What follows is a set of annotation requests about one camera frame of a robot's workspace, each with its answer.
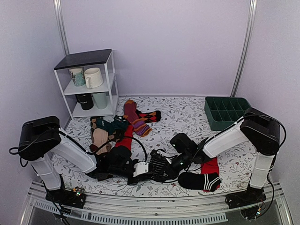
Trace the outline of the black white striped sock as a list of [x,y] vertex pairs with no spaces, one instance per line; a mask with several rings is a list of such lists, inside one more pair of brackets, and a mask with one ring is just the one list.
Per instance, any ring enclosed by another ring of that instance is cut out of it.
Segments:
[[149,171],[149,175],[152,175],[152,179],[156,182],[165,182],[166,177],[163,175],[164,173],[164,167],[167,165],[167,161],[165,158],[161,157],[160,155],[157,154],[158,150],[152,150],[150,153],[150,162],[149,162],[149,167],[150,167],[150,171]]

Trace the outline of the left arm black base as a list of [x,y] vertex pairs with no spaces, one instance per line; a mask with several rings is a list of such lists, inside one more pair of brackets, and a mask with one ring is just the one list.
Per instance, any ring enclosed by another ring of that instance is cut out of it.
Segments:
[[83,209],[86,194],[81,187],[75,187],[72,190],[65,189],[63,177],[60,175],[61,186],[57,190],[46,189],[46,200],[58,203],[59,205],[66,205]]

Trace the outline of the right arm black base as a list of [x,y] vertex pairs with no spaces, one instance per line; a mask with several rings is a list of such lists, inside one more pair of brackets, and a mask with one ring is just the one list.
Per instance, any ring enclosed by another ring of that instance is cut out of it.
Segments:
[[266,209],[264,201],[266,195],[264,189],[257,189],[248,186],[246,191],[228,194],[225,198],[229,209],[240,208],[256,204],[254,207],[245,208],[240,211],[241,215],[248,220],[257,219]]

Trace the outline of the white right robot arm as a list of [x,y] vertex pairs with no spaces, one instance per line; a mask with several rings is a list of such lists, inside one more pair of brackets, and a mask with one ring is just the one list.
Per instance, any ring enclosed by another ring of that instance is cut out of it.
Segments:
[[185,133],[174,136],[170,143],[179,155],[167,163],[165,173],[170,179],[181,180],[180,171],[188,169],[192,163],[209,163],[224,151],[250,142],[257,156],[248,184],[249,189],[243,193],[242,200],[246,204],[253,204],[260,198],[260,189],[263,188],[276,155],[286,140],[280,137],[281,132],[285,133],[286,128],[280,121],[257,109],[249,108],[232,125],[211,138],[203,139],[199,144]]

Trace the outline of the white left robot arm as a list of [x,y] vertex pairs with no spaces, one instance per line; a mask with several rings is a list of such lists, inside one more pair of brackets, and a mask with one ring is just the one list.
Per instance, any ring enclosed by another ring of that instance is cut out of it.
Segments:
[[130,139],[130,136],[109,139],[106,131],[99,128],[92,134],[91,149],[85,150],[65,133],[56,116],[28,121],[21,129],[17,155],[29,162],[59,203],[66,203],[70,194],[62,187],[63,179],[54,169],[49,157],[51,152],[65,158],[84,174],[97,180],[119,175],[126,177],[128,184],[135,184],[150,175],[150,164],[132,160],[131,151],[127,147],[121,145],[110,150],[107,148],[111,142]]

